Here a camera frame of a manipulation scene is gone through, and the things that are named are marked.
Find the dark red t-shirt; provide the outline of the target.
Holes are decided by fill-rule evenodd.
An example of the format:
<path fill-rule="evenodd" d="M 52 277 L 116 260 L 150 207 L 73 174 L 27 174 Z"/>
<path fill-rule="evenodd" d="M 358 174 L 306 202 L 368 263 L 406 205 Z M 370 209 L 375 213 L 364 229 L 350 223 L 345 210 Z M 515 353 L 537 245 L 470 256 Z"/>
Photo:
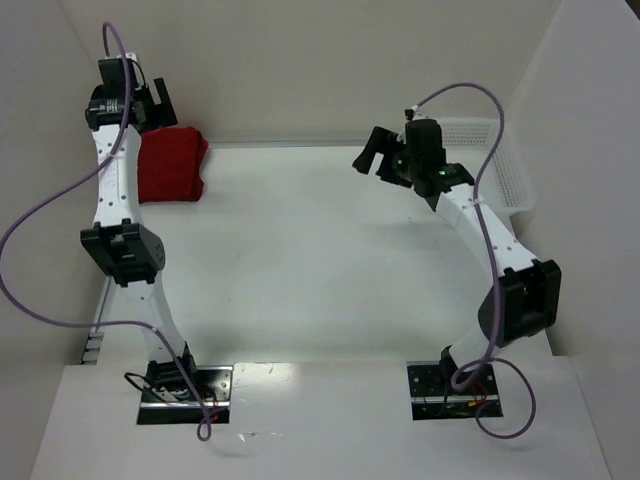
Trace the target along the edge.
<path fill-rule="evenodd" d="M 209 143 L 194 127 L 170 127 L 142 134 L 138 154 L 141 204 L 197 202 L 204 191 L 201 167 Z"/>

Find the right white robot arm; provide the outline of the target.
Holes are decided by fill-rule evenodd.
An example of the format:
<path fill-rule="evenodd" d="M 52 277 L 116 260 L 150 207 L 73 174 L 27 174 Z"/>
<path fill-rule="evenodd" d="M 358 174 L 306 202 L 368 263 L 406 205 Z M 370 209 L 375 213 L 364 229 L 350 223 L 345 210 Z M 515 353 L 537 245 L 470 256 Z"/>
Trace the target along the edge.
<path fill-rule="evenodd" d="M 445 378 L 461 391 L 497 350 L 555 324 L 561 269 L 524 247 L 481 198 L 478 180 L 462 164 L 448 162 L 435 120 L 410 120 L 400 133 L 374 127 L 353 168 L 368 174 L 376 155 L 382 157 L 377 176 L 424 199 L 488 273 L 491 286 L 476 324 L 441 354 Z"/>

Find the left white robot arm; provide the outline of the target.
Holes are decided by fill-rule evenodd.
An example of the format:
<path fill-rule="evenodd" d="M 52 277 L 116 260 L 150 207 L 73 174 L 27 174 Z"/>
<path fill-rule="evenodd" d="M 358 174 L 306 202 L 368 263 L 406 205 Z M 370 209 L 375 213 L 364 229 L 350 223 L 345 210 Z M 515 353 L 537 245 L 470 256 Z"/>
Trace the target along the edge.
<path fill-rule="evenodd" d="M 145 227 L 138 199 L 141 136 L 177 119 L 163 79 L 155 81 L 160 95 L 155 101 L 135 54 L 125 61 L 103 59 L 98 67 L 102 82 L 85 117 L 102 169 L 96 213 L 91 227 L 80 234 L 81 244 L 127 297 L 142 324 L 149 395 L 158 401 L 191 401 L 189 387 L 197 368 L 164 292 L 163 242 Z"/>

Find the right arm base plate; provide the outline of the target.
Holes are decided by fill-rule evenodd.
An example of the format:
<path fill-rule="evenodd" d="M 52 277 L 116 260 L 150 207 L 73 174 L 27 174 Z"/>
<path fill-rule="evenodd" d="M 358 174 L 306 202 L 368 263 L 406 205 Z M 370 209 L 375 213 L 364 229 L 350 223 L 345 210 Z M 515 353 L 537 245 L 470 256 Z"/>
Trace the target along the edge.
<path fill-rule="evenodd" d="M 414 421 L 473 419 L 503 416 L 498 386 L 491 365 L 476 383 L 462 392 L 451 389 L 437 362 L 409 362 L 407 365 L 411 411 Z"/>

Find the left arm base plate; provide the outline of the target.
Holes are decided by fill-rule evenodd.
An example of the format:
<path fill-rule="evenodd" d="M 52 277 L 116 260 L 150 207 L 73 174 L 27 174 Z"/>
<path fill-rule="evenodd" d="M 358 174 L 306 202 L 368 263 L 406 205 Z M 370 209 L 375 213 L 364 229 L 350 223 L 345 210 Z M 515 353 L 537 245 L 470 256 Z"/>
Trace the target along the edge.
<path fill-rule="evenodd" d="M 136 423 L 138 425 L 196 425 L 202 419 L 202 411 L 184 378 L 176 372 L 171 380 L 153 378 L 151 372 L 144 376 L 127 373 L 140 392 Z M 198 367 L 193 376 L 194 386 L 208 409 L 213 411 L 213 424 L 227 424 L 230 418 L 233 367 Z"/>

